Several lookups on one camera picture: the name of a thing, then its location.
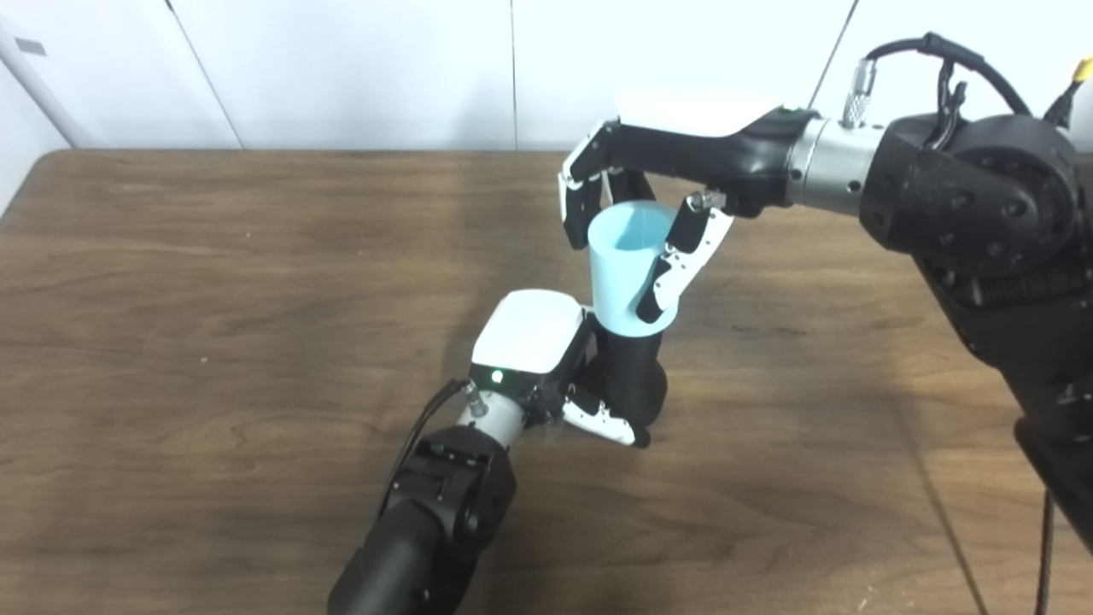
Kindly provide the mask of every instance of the white wall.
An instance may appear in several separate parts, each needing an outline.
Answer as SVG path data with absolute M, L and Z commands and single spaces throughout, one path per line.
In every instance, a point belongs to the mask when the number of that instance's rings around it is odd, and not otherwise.
M 34 163 L 64 147 L 60 132 L 0 62 L 0 212 Z
M 239 146 L 163 0 L 0 0 L 0 55 L 78 146 Z
M 614 115 L 614 94 L 628 85 L 808 102 L 851 4 L 173 2 L 174 11 L 165 0 L 0 0 L 0 58 L 80 146 L 565 150 Z M 928 29 L 984 52 L 1037 113 L 1093 54 L 1090 0 L 894 7 L 909 4 L 860 0 L 820 87 L 825 114 L 841 113 L 868 49 Z M 14 36 L 46 55 L 20 51 Z M 938 63 L 885 59 L 872 118 L 932 110 Z M 1076 141 L 1093 150 L 1093 86 L 1077 103 Z M 1003 110 L 972 75 L 965 115 Z
M 873 47 L 929 31 L 982 54 L 1042 116 L 1070 82 L 1078 60 L 1093 55 L 1093 1 L 1090 0 L 915 0 L 898 10 L 892 0 L 860 0 L 816 98 L 825 115 L 842 114 L 858 59 Z M 937 108 L 935 84 L 941 61 L 913 52 L 882 59 L 869 117 L 879 122 Z M 952 83 L 968 81 L 965 117 L 1007 113 L 1008 107 L 977 74 L 957 71 Z M 1093 83 L 1076 100 L 1073 139 L 1093 150 Z
M 508 0 L 173 0 L 247 147 L 512 149 Z
M 572 147 L 621 87 L 757 90 L 806 105 L 850 0 L 514 0 L 520 149 Z

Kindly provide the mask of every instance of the plastic cup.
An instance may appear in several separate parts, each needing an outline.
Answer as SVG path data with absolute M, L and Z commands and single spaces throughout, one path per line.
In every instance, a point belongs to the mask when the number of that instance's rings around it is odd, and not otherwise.
M 601 211 L 588 227 L 592 309 L 609 332 L 646 338 L 665 331 L 679 311 L 673 305 L 655 323 L 637 317 L 637 303 L 665 251 L 675 211 L 651 200 L 627 201 Z

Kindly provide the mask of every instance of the cable connector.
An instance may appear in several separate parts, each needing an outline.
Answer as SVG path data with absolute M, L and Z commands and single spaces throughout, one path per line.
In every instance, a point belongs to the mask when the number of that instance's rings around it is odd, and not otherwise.
M 468 381 L 463 386 L 463 395 L 467 397 L 467 406 L 471 410 L 471 416 L 474 418 L 481 418 L 490 412 L 490 406 L 482 401 L 482 395 L 479 393 L 478 386 L 474 381 Z
M 1060 128 L 1070 128 L 1070 114 L 1074 108 L 1074 94 L 1078 93 L 1078 88 L 1081 87 L 1082 83 L 1091 76 L 1093 76 L 1093 56 L 1086 56 L 1078 62 L 1078 68 L 1074 69 L 1074 75 L 1070 81 L 1070 85 L 1051 103 L 1047 113 L 1044 114 L 1044 121 Z
M 866 125 L 866 114 L 869 111 L 869 100 L 873 95 L 873 82 L 877 80 L 877 60 L 862 58 L 854 69 L 854 80 L 850 91 L 846 94 L 846 106 L 843 107 L 844 128 L 861 128 Z

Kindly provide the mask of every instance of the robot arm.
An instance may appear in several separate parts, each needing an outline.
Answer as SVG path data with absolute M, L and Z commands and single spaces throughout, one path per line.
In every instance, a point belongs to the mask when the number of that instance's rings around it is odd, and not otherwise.
M 867 126 L 877 60 L 903 50 L 942 58 L 938 110 Z M 949 87 L 955 63 L 987 78 L 1014 113 L 962 119 L 965 84 Z M 1090 73 L 1088 58 L 1037 119 L 980 56 L 929 34 L 867 56 L 838 120 L 777 107 L 710 135 L 623 117 L 565 161 L 563 223 L 581 248 L 601 184 L 612 201 L 651 198 L 644 172 L 705 184 L 680 206 L 654 265 L 638 309 L 648 322 L 659 315 L 649 306 L 677 300 L 708 260 L 703 248 L 724 236 L 708 240 L 718 213 L 755 217 L 796 203 L 856 215 L 882 247 L 915 259 L 965 347 L 1004 377 L 1024 415 L 1019 443 L 1093 552 L 1093 230 L 1078 154 L 1057 129 Z M 679 256 L 698 267 L 683 275 Z
M 866 126 L 877 60 L 904 50 L 942 58 L 937 113 Z M 957 63 L 995 85 L 1013 115 L 963 120 L 964 84 L 949 88 Z M 689 97 L 690 108 L 667 117 L 625 105 L 565 161 L 563 225 L 574 248 L 586 247 L 601 192 L 611 202 L 654 198 L 645 173 L 706 186 L 680 206 L 637 303 L 653 323 L 734 216 L 795 203 L 858 216 L 882 247 L 915 259 L 965 347 L 1004 377 L 1024 415 L 1019 443 L 1093 552 L 1093 228 L 1077 154 L 1057 130 L 1093 58 L 1083 66 L 1044 119 L 982 57 L 936 35 L 867 56 L 839 120 L 757 99 Z M 733 111 L 708 121 L 695 108 Z M 562 293 L 506 297 L 475 344 L 469 380 L 442 390 L 411 433 L 328 613 L 454 613 L 515 496 L 515 439 L 566 422 L 648 446 L 645 427 L 667 388 L 659 345 L 659 333 L 612 335 Z M 460 390 L 457 425 L 419 439 Z

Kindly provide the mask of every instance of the wooden table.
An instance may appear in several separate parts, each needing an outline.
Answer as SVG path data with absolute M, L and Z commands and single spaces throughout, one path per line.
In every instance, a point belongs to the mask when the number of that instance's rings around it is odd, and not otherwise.
M 324 613 L 496 301 L 589 299 L 561 157 L 43 159 L 0 223 L 0 613 Z M 1031 612 L 1014 404 L 857 221 L 739 222 L 661 362 L 649 450 L 515 447 L 461 614 Z M 1084 613 L 1093 563 L 1059 532 L 1054 613 Z

